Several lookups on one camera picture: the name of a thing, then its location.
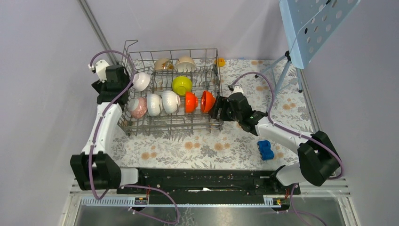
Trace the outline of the orange plastic bowl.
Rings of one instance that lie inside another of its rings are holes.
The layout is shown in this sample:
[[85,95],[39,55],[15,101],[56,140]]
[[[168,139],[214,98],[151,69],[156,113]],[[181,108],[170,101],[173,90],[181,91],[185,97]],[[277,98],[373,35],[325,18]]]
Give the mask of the orange plastic bowl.
[[192,113],[198,107],[198,98],[191,92],[185,95],[185,112]]
[[215,103],[215,97],[207,90],[205,90],[201,97],[200,110],[202,113],[208,113]]

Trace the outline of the white ribbed ceramic bowl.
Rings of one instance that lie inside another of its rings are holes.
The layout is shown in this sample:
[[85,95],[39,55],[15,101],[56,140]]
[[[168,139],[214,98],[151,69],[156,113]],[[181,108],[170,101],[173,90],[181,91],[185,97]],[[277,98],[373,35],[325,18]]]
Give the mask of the white ribbed ceramic bowl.
[[180,97],[171,90],[162,92],[162,105],[167,114],[175,113],[181,104]]

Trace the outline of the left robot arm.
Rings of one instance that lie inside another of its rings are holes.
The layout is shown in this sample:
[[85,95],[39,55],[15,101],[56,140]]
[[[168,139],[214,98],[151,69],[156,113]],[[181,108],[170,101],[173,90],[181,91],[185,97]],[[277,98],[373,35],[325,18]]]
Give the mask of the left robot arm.
[[81,153],[71,156],[71,168],[81,190],[117,189],[128,184],[132,192],[139,194],[145,190],[146,181],[139,176],[138,169],[121,169],[108,154],[128,101],[128,72],[122,65],[96,65],[96,72],[104,80],[92,83],[98,93],[95,123]]

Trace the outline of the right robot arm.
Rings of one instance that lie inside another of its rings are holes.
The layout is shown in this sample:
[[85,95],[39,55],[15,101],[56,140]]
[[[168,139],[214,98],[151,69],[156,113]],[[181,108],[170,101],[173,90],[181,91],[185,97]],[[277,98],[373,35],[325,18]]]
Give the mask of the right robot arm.
[[272,123],[268,113],[253,110],[242,93],[217,96],[208,114],[213,119],[236,121],[244,131],[271,139],[297,153],[298,163],[282,166],[274,172],[270,188],[276,194],[283,193],[292,184],[305,181],[321,186],[342,162],[326,133],[320,130],[314,134],[299,133]]

